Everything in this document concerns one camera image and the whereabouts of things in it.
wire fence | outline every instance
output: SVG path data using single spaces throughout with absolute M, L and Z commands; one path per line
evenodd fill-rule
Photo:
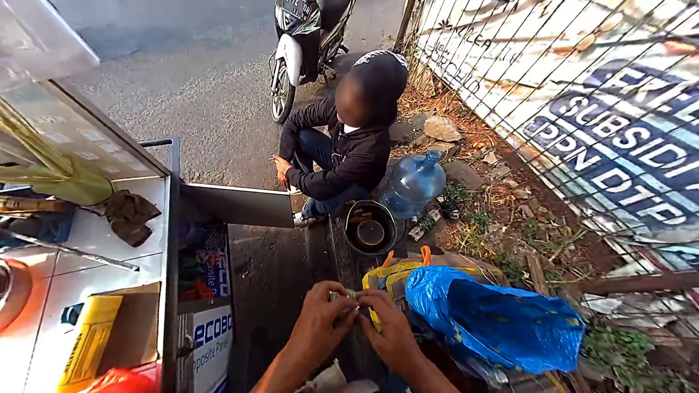
M 611 276 L 699 269 L 696 0 L 417 0 L 401 43 L 411 86 L 487 123 L 521 159 L 504 176 L 533 172 L 624 260 Z M 699 338 L 699 292 L 668 285 L 586 300 Z

blue jeans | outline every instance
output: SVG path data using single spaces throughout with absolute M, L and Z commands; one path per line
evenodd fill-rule
M 324 171 L 333 168 L 333 141 L 329 136 L 316 129 L 302 129 L 298 133 L 296 151 L 291 164 L 304 172 L 313 172 L 313 162 Z M 353 184 L 344 191 L 323 201 L 309 199 L 303 206 L 305 217 L 319 217 L 330 213 L 340 205 L 355 199 L 368 199 L 370 192 L 363 187 Z

food cart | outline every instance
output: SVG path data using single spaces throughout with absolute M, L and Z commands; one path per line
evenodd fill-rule
M 136 142 L 85 97 L 50 79 L 96 63 L 55 11 L 43 0 L 12 5 L 12 21 L 31 30 L 33 42 L 63 38 L 72 46 L 59 55 L 38 51 L 35 64 L 24 64 L 31 72 L 0 80 L 0 97 L 47 144 L 161 214 L 145 223 L 151 232 L 137 247 L 95 209 L 81 206 L 62 241 L 2 248 L 0 259 L 11 262 L 0 266 L 9 277 L 0 285 L 0 320 L 14 310 L 0 329 L 3 391 L 76 392 L 112 368 L 147 376 L 162 392 L 225 390 L 236 340 L 227 224 L 293 227 L 289 194 L 183 182 L 176 137 Z M 42 34 L 32 29 L 38 25 Z M 53 69 L 37 68 L 50 60 Z M 0 164 L 21 165 L 25 158 L 11 145 L 0 141 Z M 29 186 L 9 184 L 1 195 L 37 197 Z M 204 263 L 185 275 L 180 257 L 187 248 L 199 248 L 193 255 Z M 192 285 L 197 271 L 199 292 L 187 294 L 182 287 Z

person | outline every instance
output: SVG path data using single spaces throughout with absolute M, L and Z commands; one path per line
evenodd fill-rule
M 367 199 L 386 173 L 388 128 L 408 81 L 408 63 L 375 50 L 354 63 L 337 93 L 292 113 L 282 127 L 277 179 L 310 197 L 294 224 L 306 227 L 341 204 Z M 330 136 L 313 127 L 328 126 Z M 322 169 L 313 171 L 313 162 Z
M 357 294 L 357 301 L 339 296 L 329 301 L 329 291 L 347 296 L 340 283 L 323 281 L 308 291 L 291 337 L 277 354 L 252 393 L 292 393 L 330 356 L 357 321 L 376 353 L 418 393 L 458 392 L 417 346 L 408 319 L 380 290 Z M 381 320 L 381 332 L 357 306 L 371 307 Z

street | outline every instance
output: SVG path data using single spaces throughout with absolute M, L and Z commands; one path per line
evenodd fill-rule
M 267 65 L 277 45 L 273 1 L 52 3 L 102 60 L 62 83 L 136 140 L 179 136 L 186 181 L 280 189 L 266 160 L 281 130 L 271 117 Z M 402 11 L 402 0 L 358 0 L 345 34 L 350 53 L 336 69 L 391 47 Z M 318 78 L 297 89 L 294 107 L 328 92 Z M 292 202 L 298 209 L 303 200 Z M 307 259 L 301 230 L 230 225 L 229 234 L 236 335 L 229 387 L 247 392 L 289 338 L 306 291 L 329 277 Z
M 276 48 L 273 1 L 53 0 L 102 59 L 65 78 L 137 140 L 176 135 L 188 181 L 274 188 L 280 126 L 270 113 L 267 60 Z M 351 53 L 392 44 L 401 0 L 359 0 Z M 302 86 L 309 103 L 322 78 Z

